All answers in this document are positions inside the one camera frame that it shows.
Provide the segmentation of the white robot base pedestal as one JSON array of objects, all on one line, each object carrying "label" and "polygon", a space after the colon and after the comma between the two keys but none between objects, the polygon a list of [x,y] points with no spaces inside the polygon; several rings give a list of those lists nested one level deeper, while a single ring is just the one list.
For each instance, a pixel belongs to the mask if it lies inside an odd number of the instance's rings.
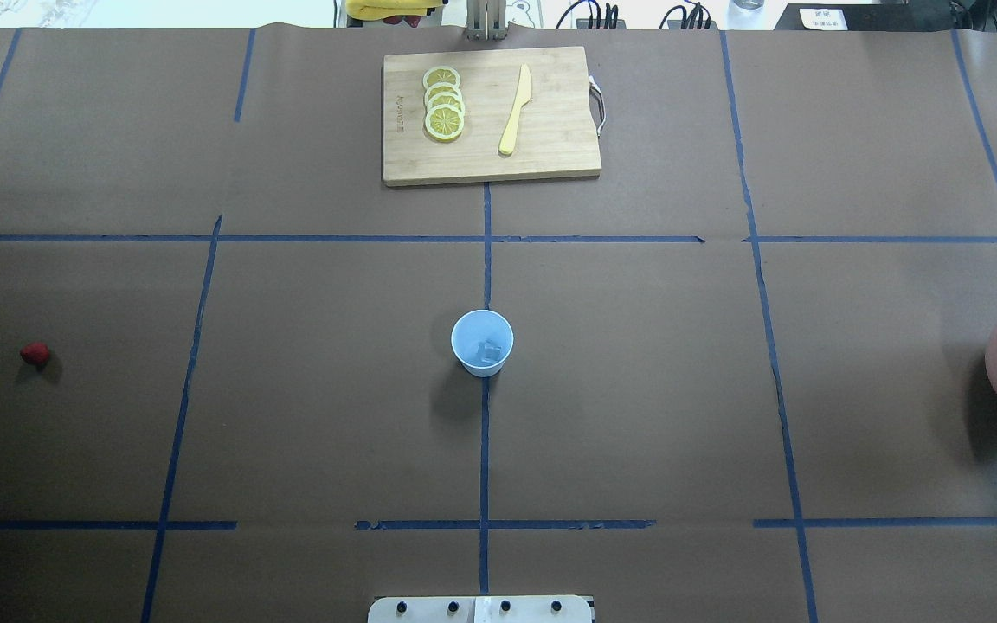
[{"label": "white robot base pedestal", "polygon": [[574,594],[387,596],[368,622],[595,622],[592,598]]}]

